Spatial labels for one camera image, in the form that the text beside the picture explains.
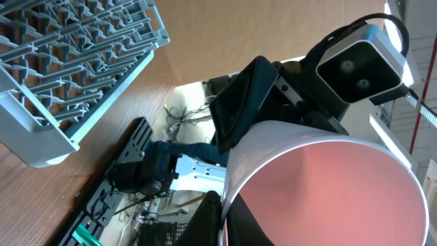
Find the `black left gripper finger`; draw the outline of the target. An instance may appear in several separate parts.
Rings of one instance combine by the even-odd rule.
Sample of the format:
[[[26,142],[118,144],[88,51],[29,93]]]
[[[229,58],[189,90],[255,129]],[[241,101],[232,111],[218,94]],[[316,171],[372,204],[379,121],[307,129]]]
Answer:
[[[221,197],[209,191],[174,246],[217,246],[221,220]]]

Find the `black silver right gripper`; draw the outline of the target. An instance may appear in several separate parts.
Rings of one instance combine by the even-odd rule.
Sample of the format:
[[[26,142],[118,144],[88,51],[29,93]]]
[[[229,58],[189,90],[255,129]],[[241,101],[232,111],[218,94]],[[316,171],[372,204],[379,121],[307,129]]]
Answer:
[[[298,61],[272,64],[263,56],[240,71],[210,103],[218,152],[236,146],[254,121],[276,120],[348,135],[337,118],[300,90],[299,75]]]

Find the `pink plastic cup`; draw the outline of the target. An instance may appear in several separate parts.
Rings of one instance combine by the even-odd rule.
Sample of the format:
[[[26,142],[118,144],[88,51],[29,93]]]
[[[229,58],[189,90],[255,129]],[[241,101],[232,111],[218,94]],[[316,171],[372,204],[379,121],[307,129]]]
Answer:
[[[425,195],[376,143],[279,121],[231,149],[223,218],[242,199],[274,245],[424,245]]]

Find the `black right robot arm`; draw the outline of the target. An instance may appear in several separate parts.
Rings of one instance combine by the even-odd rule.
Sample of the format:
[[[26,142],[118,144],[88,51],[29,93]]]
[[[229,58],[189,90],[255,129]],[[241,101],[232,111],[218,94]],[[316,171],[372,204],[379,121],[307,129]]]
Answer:
[[[124,193],[161,195],[181,173],[178,159],[189,156],[224,167],[229,152],[249,128],[276,120],[346,134],[340,121],[348,104],[342,102],[315,73],[316,61],[274,63],[256,57],[237,74],[220,78],[224,86],[209,104],[216,129],[212,143],[147,141],[139,161],[122,161],[109,172],[111,184]]]

